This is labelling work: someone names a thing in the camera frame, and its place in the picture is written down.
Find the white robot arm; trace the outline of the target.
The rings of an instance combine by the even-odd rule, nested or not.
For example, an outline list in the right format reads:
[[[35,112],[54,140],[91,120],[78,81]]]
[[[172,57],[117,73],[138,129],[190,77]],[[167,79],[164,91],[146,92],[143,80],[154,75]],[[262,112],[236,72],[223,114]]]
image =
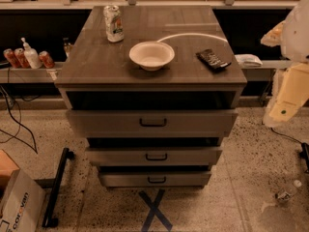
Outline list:
[[[263,35],[261,44],[280,46],[292,64],[277,71],[263,124],[274,128],[288,122],[309,100],[309,0],[300,0],[287,17]]]

